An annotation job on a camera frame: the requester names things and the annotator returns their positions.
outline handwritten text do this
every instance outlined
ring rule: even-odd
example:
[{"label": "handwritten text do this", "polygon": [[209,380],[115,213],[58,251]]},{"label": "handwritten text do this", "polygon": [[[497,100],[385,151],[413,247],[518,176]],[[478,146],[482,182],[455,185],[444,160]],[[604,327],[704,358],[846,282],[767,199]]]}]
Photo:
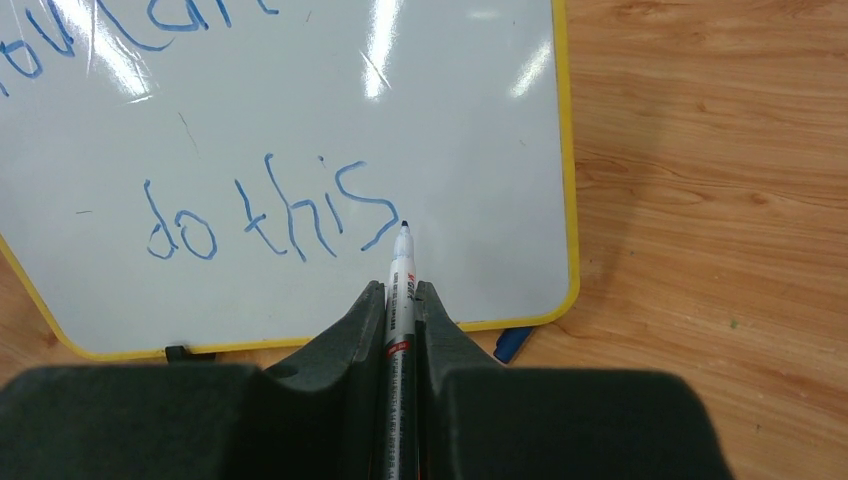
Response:
[{"label": "handwritten text do this", "polygon": [[[139,4],[141,8],[144,8],[144,2],[136,1],[132,3]],[[179,4],[179,6],[185,5],[185,15],[187,17],[185,23],[168,23],[163,21],[158,16],[161,14],[159,11],[161,7],[156,8],[160,3]],[[215,0],[215,3],[218,6],[218,14],[223,19],[224,24],[226,24],[227,28],[231,28],[233,22],[230,19],[230,13],[227,10],[224,0]],[[56,0],[42,0],[42,8],[44,8],[45,4],[47,7],[45,13],[49,10],[49,16],[52,17],[52,22],[37,20],[29,8],[24,9],[24,15],[26,15],[27,21],[44,42],[63,57],[73,58],[76,56],[76,50],[74,49],[75,39],[69,33],[69,30],[79,32],[91,31],[95,28],[98,12],[108,18],[114,28],[120,33],[120,36],[138,50],[161,52],[170,47],[175,40],[175,38],[171,38],[165,43],[151,44],[149,43],[150,40],[139,38],[136,35],[137,32],[130,32],[131,29],[128,29],[124,25],[118,16],[113,13],[111,7],[106,5],[104,0],[63,0],[58,2]],[[278,15],[280,13],[277,9],[269,8],[265,4],[265,0],[256,0],[256,5],[260,15],[263,13],[266,15]],[[195,0],[148,0],[146,14],[150,23],[163,32],[173,34],[174,32],[194,32],[201,29],[209,30],[209,23],[206,22],[200,9],[198,9]],[[33,48],[33,44],[25,40],[26,35],[24,35],[23,22],[18,20],[17,25],[21,38],[11,41],[0,38],[0,54],[6,57],[9,65],[19,74],[29,79],[36,79],[44,73],[44,65],[41,57],[36,53],[35,48]],[[95,33],[92,31],[91,35],[92,37],[88,38],[89,42],[94,41],[93,36]],[[0,81],[0,94],[5,97],[10,96],[9,91],[3,85],[2,81]]]},{"label": "handwritten text do this", "polygon": [[[327,243],[326,238],[324,238],[324,234],[321,231],[321,214],[318,208],[318,205],[310,199],[298,200],[298,201],[290,201],[286,198],[283,193],[283,189],[280,187],[279,182],[277,181],[276,176],[274,175],[274,170],[271,168],[271,159],[274,157],[273,154],[265,155],[265,170],[268,173],[268,179],[271,180],[271,184],[274,186],[274,189],[277,191],[277,195],[282,202],[282,206],[286,210],[286,215],[288,217],[288,243],[297,251],[297,254],[300,256],[300,259],[303,262],[306,262],[306,255],[304,255],[303,251],[300,249],[297,243],[297,235],[295,229],[295,218],[294,212],[295,210],[301,208],[308,208],[312,213],[312,227],[315,230],[315,236],[324,249],[332,255],[336,257],[336,253],[333,251],[332,247]],[[324,158],[318,157],[318,159],[323,163]],[[389,230],[394,224],[398,222],[398,213],[395,209],[394,204],[392,202],[382,199],[382,198],[369,198],[362,197],[359,195],[355,195],[351,193],[345,185],[342,183],[343,177],[345,174],[352,170],[356,170],[358,168],[362,168],[366,165],[365,162],[355,162],[350,165],[346,165],[340,169],[338,169],[335,173],[336,187],[339,190],[339,193],[347,198],[348,200],[365,203],[369,205],[379,206],[381,208],[385,208],[388,210],[386,212],[386,216],[391,214],[391,218],[382,226],[380,229],[374,234],[374,237],[371,238],[367,243],[365,243],[360,250],[366,251],[376,245],[380,238]],[[250,208],[250,199],[248,198],[247,192],[242,186],[241,182],[238,180],[234,180],[235,191],[241,196],[242,202],[244,202],[244,213],[247,221],[247,225],[244,227],[244,232],[248,234],[252,234],[256,232],[262,241],[267,245],[267,247],[277,255],[285,255],[288,253],[287,248],[280,248],[280,242],[277,240],[272,240],[268,237],[268,235],[262,230],[262,222],[266,220],[267,216],[265,213],[261,213],[256,215],[255,212]],[[153,215],[156,217],[156,225],[153,227],[153,231],[150,232],[150,238],[148,239],[147,252],[150,255],[153,255],[156,258],[160,258],[162,260],[168,260],[174,256],[174,253],[179,250],[180,245],[174,238],[174,234],[171,232],[171,228],[169,227],[169,222],[165,220],[162,216],[162,213],[159,210],[156,202],[153,200],[152,193],[152,184],[150,180],[144,181],[144,193],[147,196],[147,202],[150,205],[150,209],[153,212]],[[336,206],[333,204],[333,201],[330,197],[329,193],[324,193],[324,202],[327,204],[327,208],[333,216],[333,220],[335,221],[335,226],[339,231],[339,234],[344,233],[344,224],[342,222],[342,218],[336,210]],[[174,216],[173,224],[179,229],[180,238],[182,239],[182,244],[185,245],[185,248],[191,252],[192,255],[201,258],[203,260],[212,260],[215,257],[215,254],[218,253],[218,241],[215,239],[215,232],[212,229],[212,226],[204,220],[200,215],[189,211],[189,210],[180,210]],[[190,229],[205,229],[205,233],[208,236],[208,241],[203,242],[204,245],[201,248],[199,245],[193,245],[187,237],[187,233]],[[164,239],[167,241],[167,247],[161,248],[161,244],[164,242],[157,242],[160,244],[160,247],[153,247],[152,243],[156,240],[157,236],[161,237],[164,235]]]}]

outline whiteboard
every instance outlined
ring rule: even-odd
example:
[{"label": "whiteboard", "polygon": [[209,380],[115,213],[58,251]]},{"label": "whiteboard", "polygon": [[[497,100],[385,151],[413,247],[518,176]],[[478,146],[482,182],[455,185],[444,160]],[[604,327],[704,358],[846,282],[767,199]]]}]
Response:
[{"label": "whiteboard", "polygon": [[555,7],[6,2],[4,253],[101,359],[304,343],[387,279],[403,219],[456,321],[553,320],[577,293]]}]

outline wood grain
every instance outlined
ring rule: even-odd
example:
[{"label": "wood grain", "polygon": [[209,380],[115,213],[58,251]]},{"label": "wood grain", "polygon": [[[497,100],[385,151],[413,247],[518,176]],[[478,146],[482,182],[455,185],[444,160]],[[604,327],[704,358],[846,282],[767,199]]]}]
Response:
[{"label": "wood grain", "polygon": [[[848,2],[568,9],[583,288],[517,364],[675,372],[739,478],[848,478]],[[0,382],[74,361],[0,263]]]}]

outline marker holder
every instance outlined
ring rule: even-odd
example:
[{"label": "marker holder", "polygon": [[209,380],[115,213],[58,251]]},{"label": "marker holder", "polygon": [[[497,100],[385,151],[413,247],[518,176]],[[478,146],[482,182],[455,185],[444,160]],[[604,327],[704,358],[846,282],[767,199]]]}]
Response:
[{"label": "marker holder", "polygon": [[[505,368],[432,284],[419,282],[415,300],[421,478],[732,478],[680,378]],[[0,391],[0,478],[366,479],[384,323],[373,281],[264,371],[177,361],[25,372]]]}]

